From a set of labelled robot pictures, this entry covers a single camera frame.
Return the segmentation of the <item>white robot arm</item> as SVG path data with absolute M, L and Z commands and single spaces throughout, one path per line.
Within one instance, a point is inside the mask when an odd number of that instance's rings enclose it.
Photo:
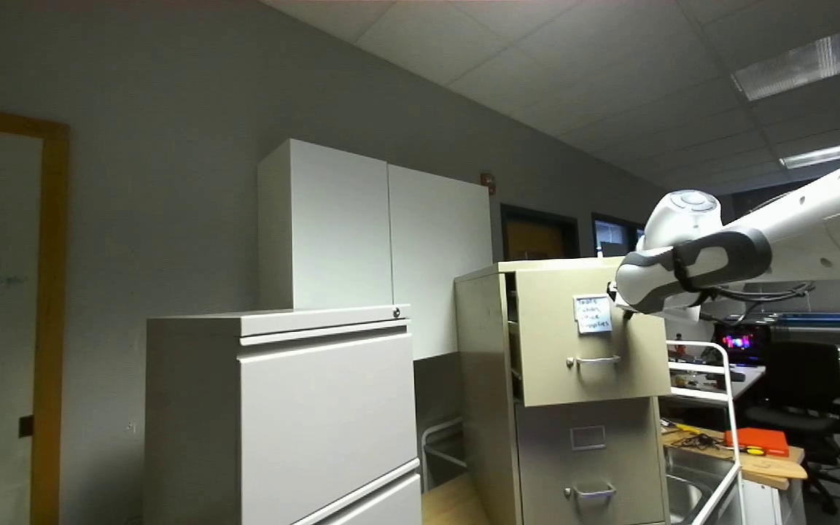
M 735 221 L 703 191 L 664 192 L 611 293 L 645 315 L 693 306 L 738 282 L 840 281 L 840 170 Z

